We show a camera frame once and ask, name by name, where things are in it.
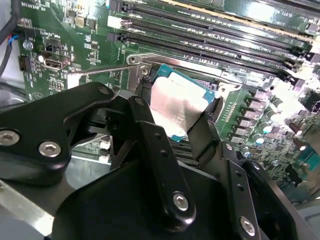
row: black cable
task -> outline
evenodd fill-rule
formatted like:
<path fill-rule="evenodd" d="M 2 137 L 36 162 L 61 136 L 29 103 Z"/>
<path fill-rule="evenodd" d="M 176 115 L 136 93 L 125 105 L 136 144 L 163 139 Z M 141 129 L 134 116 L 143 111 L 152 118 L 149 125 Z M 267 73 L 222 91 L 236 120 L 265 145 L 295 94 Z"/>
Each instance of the black cable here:
<path fill-rule="evenodd" d="M 7 111 L 10 111 L 12 109 L 21 107 L 21 106 L 23 106 L 25 104 L 26 104 L 25 102 L 19 102 L 19 103 L 11 104 L 11 105 L 8 105 L 8 106 L 0 107 L 0 113 L 4 113 L 4 112 L 7 112 Z"/>
<path fill-rule="evenodd" d="M 8 44 L 6 46 L 4 57 L 3 57 L 1 65 L 0 65 L 0 77 L 2 76 L 2 74 L 4 74 L 4 71 L 6 69 L 6 66 L 7 66 L 9 58 L 10 58 L 11 51 L 12 51 L 12 46 L 10 44 Z"/>
<path fill-rule="evenodd" d="M 5 82 L 0 82 L 0 89 L 1 90 L 4 90 L 4 91 L 8 91 L 14 95 L 16 95 L 17 97 L 19 98 L 22 98 L 22 99 L 26 99 L 26 91 L 21 89 L 21 88 L 18 88 L 16 86 L 12 86 L 8 83 L 5 83 Z"/>
<path fill-rule="evenodd" d="M 11 0 L 11 17 L 0 30 L 0 45 L 6 40 L 11 32 L 16 28 L 21 13 L 21 0 Z"/>

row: cable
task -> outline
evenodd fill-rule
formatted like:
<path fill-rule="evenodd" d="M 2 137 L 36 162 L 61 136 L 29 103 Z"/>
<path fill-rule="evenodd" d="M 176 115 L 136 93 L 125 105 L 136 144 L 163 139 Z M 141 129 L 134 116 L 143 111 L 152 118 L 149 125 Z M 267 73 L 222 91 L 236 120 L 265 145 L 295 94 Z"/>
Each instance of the cable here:
<path fill-rule="evenodd" d="M 25 90 L 12 86 L 5 82 L 0 82 L 0 89 L 8 91 L 14 95 L 17 95 L 19 98 L 22 98 L 22 99 L 26 99 L 26 96 L 27 96 Z"/>
<path fill-rule="evenodd" d="M 11 38 L 8 40 L 8 44 L 9 44 L 10 46 L 12 46 L 12 41 L 15 40 L 15 39 L 18 39 L 18 38 L 19 38 L 18 35 L 14 35 L 13 37 L 11 37 Z"/>
<path fill-rule="evenodd" d="M 11 18 L 0 31 L 0 45 L 5 41 L 5 39 L 17 26 L 20 20 L 20 13 L 21 0 L 11 0 Z"/>
<path fill-rule="evenodd" d="M 8 64 L 8 61 L 9 61 L 9 58 L 11 55 L 11 51 L 12 51 L 12 41 L 15 39 L 18 39 L 18 37 L 19 37 L 18 35 L 14 35 L 13 37 L 8 38 L 8 44 L 6 46 L 4 57 L 3 57 L 1 65 L 0 65 L 0 77 L 4 74 L 4 71 L 5 71 L 6 66 Z"/>

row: black plastic arm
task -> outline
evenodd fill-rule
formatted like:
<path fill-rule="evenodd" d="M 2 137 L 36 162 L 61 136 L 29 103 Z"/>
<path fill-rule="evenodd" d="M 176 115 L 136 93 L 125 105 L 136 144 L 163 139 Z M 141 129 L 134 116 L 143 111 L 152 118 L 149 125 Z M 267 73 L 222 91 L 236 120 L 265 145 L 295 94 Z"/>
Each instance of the black plastic arm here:
<path fill-rule="evenodd" d="M 0 131 L 19 136 L 14 144 L 9 144 L 10 133 L 2 136 L 6 138 L 2 143 L 9 144 L 0 145 L 2 179 L 43 186 L 56 183 L 68 166 L 71 148 L 104 131 L 132 143 L 118 152 L 120 156 L 138 146 L 146 181 L 155 182 L 162 223 L 168 230 L 184 231 L 196 218 L 195 203 L 165 130 L 155 125 L 148 103 L 131 92 L 115 96 L 103 84 L 91 82 L 5 112 L 0 126 Z M 51 142 L 46 155 L 41 148 L 45 142 Z"/>

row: ram slot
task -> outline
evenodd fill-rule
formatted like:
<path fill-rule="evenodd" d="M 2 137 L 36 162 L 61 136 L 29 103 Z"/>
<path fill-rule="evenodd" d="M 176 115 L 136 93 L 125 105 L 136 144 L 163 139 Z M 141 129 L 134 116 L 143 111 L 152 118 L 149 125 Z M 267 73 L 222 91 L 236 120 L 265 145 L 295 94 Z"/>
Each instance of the ram slot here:
<path fill-rule="evenodd" d="M 239 59 L 231 59 L 229 57 L 225 57 L 222 55 L 217 55 L 211 52 L 206 52 L 200 49 L 192 48 L 187 45 L 178 44 L 176 42 L 169 42 L 168 39 L 166 41 L 162 39 L 158 39 L 152 35 L 144 34 L 143 30 L 141 31 L 141 33 L 138 33 L 137 29 L 136 30 L 132 29 L 132 31 L 134 32 L 128 32 L 129 37 L 127 41 L 129 42 L 149 45 L 149 46 L 158 47 L 158 48 L 164 48 L 166 50 L 171 49 L 184 54 L 190 54 L 197 57 L 204 57 L 204 58 L 207 58 L 208 61 L 218 61 L 216 65 L 220 66 L 221 68 L 228 69 L 230 65 L 236 65 L 241 68 L 243 67 L 251 68 L 252 71 L 259 70 L 261 72 L 267 72 L 274 75 L 281 72 L 280 69 L 274 69 L 274 68 L 265 67 L 263 65 L 244 62 Z"/>
<path fill-rule="evenodd" d="M 305 15 L 313 13 L 320 17 L 317 10 L 320 10 L 320 4 L 308 0 L 261 0 L 264 3 L 270 4 L 274 7 L 286 9 L 291 12 L 301 12 Z"/>
<path fill-rule="evenodd" d="M 249 53 L 251 55 L 260 56 L 274 61 L 284 62 L 285 59 L 296 60 L 296 57 L 288 50 L 257 43 L 248 39 L 242 39 L 236 36 L 213 32 L 211 29 L 194 27 L 171 20 L 166 20 L 166 23 L 155 21 L 155 23 L 152 24 L 150 24 L 149 21 L 144 22 L 145 20 L 146 19 L 131 19 L 132 23 L 139 27 L 188 37 L 193 40 L 205 41 L 206 43 L 214 44 L 216 46 L 236 50 L 238 52 Z"/>
<path fill-rule="evenodd" d="M 158 16 L 169 20 L 176 20 L 182 23 L 191 24 L 193 26 L 201 28 L 212 29 L 213 31 L 227 33 L 234 36 L 243 36 L 249 39 L 256 38 L 258 42 L 283 49 L 290 49 L 293 46 L 301 49 L 302 51 L 308 51 L 311 47 L 308 43 L 289 36 L 253 28 L 243 23 L 237 23 L 227 19 L 214 17 L 209 14 L 197 12 L 191 9 L 186 9 L 179 6 L 172 7 L 172 5 L 168 6 L 168 4 L 159 4 L 156 2 L 152 6 L 153 7 L 147 5 L 132 4 L 128 6 L 127 9 L 128 12 L 133 11 L 136 13 L 145 13 L 149 14 L 150 16 Z"/>
<path fill-rule="evenodd" d="M 205 7 L 210 11 L 229 13 L 243 18 L 262 22 L 269 27 L 276 27 L 292 33 L 304 33 L 309 22 L 320 21 L 320 13 L 288 6 L 273 0 L 174 0 L 175 2 L 192 5 L 198 8 Z"/>
<path fill-rule="evenodd" d="M 241 52 L 232 50 L 235 49 L 235 47 L 231 49 L 223 48 L 217 45 L 209 44 L 210 41 L 203 37 L 193 36 L 192 34 L 187 34 L 180 31 L 173 31 L 169 28 L 162 28 L 161 26 L 146 24 L 147 23 L 139 21 L 132 21 L 131 28 L 133 28 L 133 32 L 135 31 L 135 29 L 138 29 L 139 31 L 146 32 L 148 35 L 152 35 L 153 33 L 154 36 L 158 36 L 158 38 L 162 39 L 162 41 L 174 40 L 174 42 L 179 45 L 187 45 L 191 48 L 200 49 L 205 52 L 211 52 L 213 54 L 213 57 L 218 57 L 218 55 L 222 55 L 224 57 L 263 65 L 273 69 L 282 69 L 283 67 L 282 61 L 268 60 L 265 58 L 265 56 L 259 57 L 254 54 L 251 54 L 251 51 Z"/>

